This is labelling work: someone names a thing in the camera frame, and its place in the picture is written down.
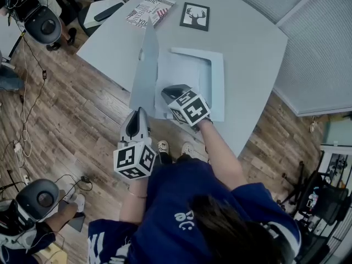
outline open white box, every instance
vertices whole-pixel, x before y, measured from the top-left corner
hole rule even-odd
[[[172,113],[161,96],[167,86],[187,84],[206,100],[212,121],[223,122],[224,61],[221,53],[197,49],[171,48],[161,51],[154,27],[148,22],[139,55],[129,107],[142,107],[149,116],[172,119]]]

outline deer head silhouette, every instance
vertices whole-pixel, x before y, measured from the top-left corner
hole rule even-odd
[[[193,14],[191,15],[191,10],[192,10],[192,8],[188,8],[186,11],[186,14],[188,14],[188,16],[192,19],[192,25],[200,25],[198,23],[198,19],[205,18],[205,16],[206,16],[205,12],[202,10],[202,16],[199,16],[198,14],[197,14],[197,16],[193,16]]]

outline black shorts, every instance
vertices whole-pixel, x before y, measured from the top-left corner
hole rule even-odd
[[[47,248],[56,240],[56,237],[52,229],[45,222],[36,223],[36,230],[37,234],[32,244],[33,247],[28,251],[27,249],[9,249],[5,246],[1,247],[2,259],[4,259],[5,263],[38,264],[32,254]]]

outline picture frame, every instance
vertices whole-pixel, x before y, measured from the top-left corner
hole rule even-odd
[[[182,10],[180,26],[208,31],[209,17],[210,17],[209,7],[185,2]]]

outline black shoe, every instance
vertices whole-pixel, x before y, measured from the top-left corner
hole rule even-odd
[[[56,51],[61,47],[61,44],[58,42],[55,42],[53,45],[47,45],[46,46],[46,50],[48,50],[49,52],[51,51]]]
[[[75,42],[76,39],[76,33],[77,33],[77,29],[75,29],[74,27],[68,30],[68,34],[70,36],[70,39],[67,41],[67,45],[73,45],[73,43]]]

